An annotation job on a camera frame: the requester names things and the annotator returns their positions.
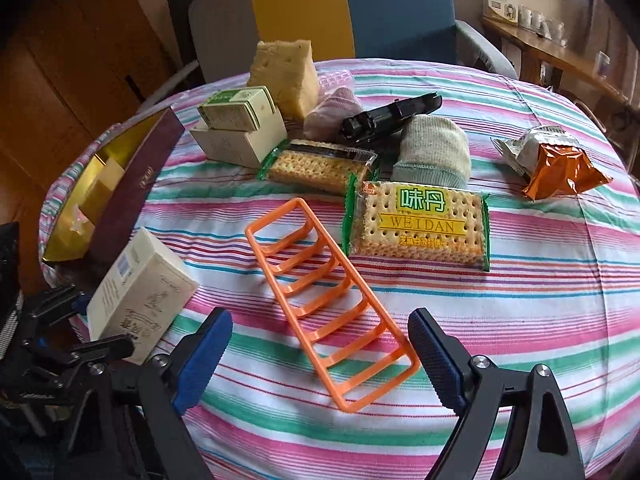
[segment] metal bolt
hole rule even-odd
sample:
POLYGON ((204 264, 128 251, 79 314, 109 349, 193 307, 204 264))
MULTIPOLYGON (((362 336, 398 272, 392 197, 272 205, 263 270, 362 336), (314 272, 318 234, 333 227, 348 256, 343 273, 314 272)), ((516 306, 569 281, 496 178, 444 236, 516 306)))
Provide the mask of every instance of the metal bolt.
POLYGON ((540 363, 539 365, 536 365, 536 372, 538 375, 542 375, 543 377, 549 377, 549 375, 551 375, 551 368, 540 363))
POLYGON ((100 375, 104 371, 104 365, 102 363, 96 363, 89 366, 89 373, 91 375, 100 375))
POLYGON ((473 359, 471 359, 471 362, 477 368, 488 368, 491 365, 491 361, 485 355, 475 355, 473 359))
POLYGON ((165 366, 171 364, 171 359, 169 359, 169 356, 167 354, 154 355, 151 360, 158 368, 164 368, 165 366))

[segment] round table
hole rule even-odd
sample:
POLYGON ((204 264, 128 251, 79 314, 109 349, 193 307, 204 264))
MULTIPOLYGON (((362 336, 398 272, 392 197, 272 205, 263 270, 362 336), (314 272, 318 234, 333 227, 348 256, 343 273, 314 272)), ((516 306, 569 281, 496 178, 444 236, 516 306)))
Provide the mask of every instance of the round table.
MULTIPOLYGON (((385 59, 317 66, 319 72, 351 70, 366 108, 437 91, 444 102, 436 114, 451 118, 469 138, 469 189, 490 193, 489 273, 353 258, 396 323, 406 328, 409 313, 426 307, 471 354, 517 370, 545 362, 562 390, 586 473, 610 462, 640 425, 640 201, 605 137, 562 96, 503 76, 385 59), (577 197, 524 200, 524 181, 501 161, 491 138, 513 139, 540 124, 561 124, 613 182, 577 197)), ((242 86, 246 78, 178 94, 156 109, 171 103, 189 128, 208 94, 242 86)), ((122 127, 115 125, 94 142, 51 187, 40 219, 41 254, 84 164, 122 127)), ((246 168, 207 160, 185 132, 140 213, 136 229, 145 226, 180 254, 201 283, 157 350, 171 351, 216 306, 234 321, 231 342, 185 422, 217 478, 422 479, 456 421, 425 373, 420 370, 356 414, 340 412, 257 266, 244 228, 292 198, 291 191, 255 180, 246 168)), ((303 197, 340 242, 342 200, 312 191, 303 197)), ((273 240, 289 230, 280 222, 259 235, 273 240)), ((50 269, 43 272, 56 283, 50 269)), ((329 354, 375 323, 361 317, 356 329, 337 332, 316 349, 329 354)), ((76 325, 84 330, 81 322, 76 325)), ((334 378, 352 375, 391 350, 383 339, 338 364, 334 378)), ((404 365, 384 373, 396 374, 404 365)), ((506 412, 498 416, 477 478, 491 475, 507 418, 506 412)))

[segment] orange snack wrapper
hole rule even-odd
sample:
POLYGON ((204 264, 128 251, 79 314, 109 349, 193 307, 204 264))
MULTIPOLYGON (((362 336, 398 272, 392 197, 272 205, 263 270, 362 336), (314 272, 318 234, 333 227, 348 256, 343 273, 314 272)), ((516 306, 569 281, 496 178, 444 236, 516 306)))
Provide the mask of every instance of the orange snack wrapper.
POLYGON ((539 126, 519 139, 492 141, 502 158, 528 178, 522 192, 532 200, 575 195, 612 181, 561 126, 539 126))
POLYGON ((550 196, 575 195, 608 184, 611 180, 593 167, 583 149, 540 144, 538 165, 522 192, 532 200, 540 200, 550 196))

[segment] tablecloth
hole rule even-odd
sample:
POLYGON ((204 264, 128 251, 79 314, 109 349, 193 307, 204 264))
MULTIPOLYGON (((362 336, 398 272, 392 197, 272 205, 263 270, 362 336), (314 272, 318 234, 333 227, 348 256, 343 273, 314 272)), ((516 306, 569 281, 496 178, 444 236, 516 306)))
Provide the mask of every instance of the tablecloth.
MULTIPOLYGON (((444 102, 436 115, 451 118, 469 138, 469 189, 490 193, 491 272, 382 257, 354 257, 355 267, 404 330, 409 313, 426 307, 472 354, 517 370, 537 362, 551 366, 586 473, 604 466, 640 425, 640 201, 605 137, 563 97, 498 75, 384 59, 317 66, 319 72, 351 70, 367 108, 437 91, 444 102), (613 182, 578 197, 524 200, 524 181, 500 160, 490 139, 513 139, 540 124, 561 124, 578 137, 613 182)), ((167 102, 188 128, 208 94, 245 81, 246 75, 237 76, 167 102)), ((121 128, 94 142, 51 187, 40 219, 41 252, 89 156, 121 128)), ((180 254, 201 283, 157 350, 171 351, 216 306, 234 321, 201 403, 184 420, 218 478, 424 478, 456 421, 425 373, 359 413, 340 412, 257 266, 244 228, 293 196, 291 186, 257 181, 251 170, 207 160, 188 132, 148 196, 136 229, 145 226, 180 254)), ((311 191, 302 196, 340 241, 341 199, 311 191)), ((258 233, 258 240, 275 240, 291 229, 278 222, 258 233)), ((316 265, 308 262, 298 272, 316 265)), ((55 283, 55 275, 43 270, 55 283)), ((315 292, 331 285, 316 283, 315 292)), ((306 328, 325 319, 319 314, 306 328)), ((355 328, 334 333, 316 349, 330 354, 375 322, 360 317, 355 328)), ((391 349, 383 339, 338 364, 334 378, 362 370, 391 349)), ((405 365, 391 366, 382 380, 405 365)), ((491 475, 507 417, 501 410, 477 478, 491 475)))

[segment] orange plastic rack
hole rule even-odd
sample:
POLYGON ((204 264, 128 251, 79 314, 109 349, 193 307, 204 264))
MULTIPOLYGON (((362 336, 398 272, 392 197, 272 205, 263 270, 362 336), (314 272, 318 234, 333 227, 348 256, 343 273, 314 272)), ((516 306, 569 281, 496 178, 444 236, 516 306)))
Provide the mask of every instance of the orange plastic rack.
POLYGON ((311 211, 304 200, 302 200, 301 198, 294 198, 293 200, 289 200, 283 206, 275 209, 274 211, 271 211, 262 218, 250 224, 245 229, 244 233, 246 234, 246 237, 249 240, 249 244, 255 252, 258 263, 262 267, 264 275, 266 276, 267 281, 269 282, 269 285, 271 286, 271 289, 276 296, 276 299, 280 303, 285 316, 287 316, 287 320, 293 328, 293 331, 296 333, 296 336, 298 336, 298 339, 300 339, 300 344, 302 345, 303 350, 309 357, 309 360, 316 369, 316 372, 318 373, 321 381, 324 383, 324 386, 327 390, 329 390, 329 393, 334 398, 335 403, 341 410, 348 413, 357 412, 364 406, 367 406, 377 398, 383 396, 391 389, 398 386, 398 384, 407 380, 418 371, 420 362, 418 361, 418 356, 416 355, 414 348, 411 346, 411 343, 409 343, 408 339, 404 336, 393 319, 391 319, 387 311, 378 301, 378 298, 375 297, 375 295, 369 288, 369 285, 364 282, 358 271, 353 267, 353 265, 351 265, 351 262, 340 250, 340 247, 338 247, 334 239, 331 238, 331 235, 320 223, 316 215, 314 215, 314 213, 311 211), (290 235, 287 235, 282 240, 270 245, 261 245, 256 241, 256 232, 258 232, 260 229, 263 229, 268 224, 276 221, 277 219, 282 218, 284 215, 291 213, 295 209, 300 209, 306 217, 305 224, 300 229, 292 232, 290 235), (306 236, 313 229, 316 230, 316 234, 318 235, 318 240, 315 241, 315 243, 313 243, 309 247, 302 249, 298 254, 290 257, 277 266, 273 266, 269 262, 267 262, 268 256, 273 256, 274 254, 277 254, 284 249, 291 248, 296 242, 306 238, 306 236), (329 252, 331 253, 329 260, 325 264, 322 264, 322 266, 309 272, 295 282, 289 283, 288 285, 283 285, 276 280, 277 275, 283 274, 284 272, 297 267, 305 260, 313 257, 315 254, 321 253, 325 247, 327 247, 329 249, 329 252), (327 276, 332 272, 332 270, 336 269, 337 267, 342 267, 344 269, 345 275, 344 279, 338 285, 313 298, 303 306, 293 307, 289 304, 289 301, 287 301, 287 297, 292 296, 293 294, 297 294, 308 286, 313 285, 314 282, 327 276), (335 317, 335 319, 332 319, 330 322, 321 326, 313 332, 305 332, 302 329, 299 319, 308 316, 316 310, 325 307, 332 301, 340 298, 341 295, 349 290, 351 285, 356 285, 358 287, 358 290, 362 294, 362 300, 357 305, 347 310, 346 312, 343 312, 339 316, 335 317), (323 337, 328 336, 335 330, 338 330, 340 327, 354 321, 369 307, 373 308, 373 310, 375 310, 380 317, 380 322, 375 328, 369 330, 367 333, 361 335, 359 338, 349 343, 344 348, 335 351, 333 354, 327 357, 319 356, 316 353, 313 347, 314 343, 320 341, 323 337), (395 349, 390 354, 387 354, 379 361, 376 361, 365 370, 349 378, 348 380, 345 380, 341 383, 335 383, 332 380, 328 371, 331 366, 339 363, 343 359, 346 359, 353 353, 364 348, 366 345, 382 336, 385 331, 389 331, 389 333, 393 335, 396 342, 398 343, 397 349, 395 349), (382 386, 377 387, 375 390, 359 398, 358 400, 348 401, 347 399, 345 399, 345 394, 353 390, 359 384, 362 384, 364 381, 372 378, 374 375, 376 375, 404 355, 407 355, 409 357, 411 365, 407 369, 402 371, 402 373, 396 375, 391 380, 382 384, 382 386))

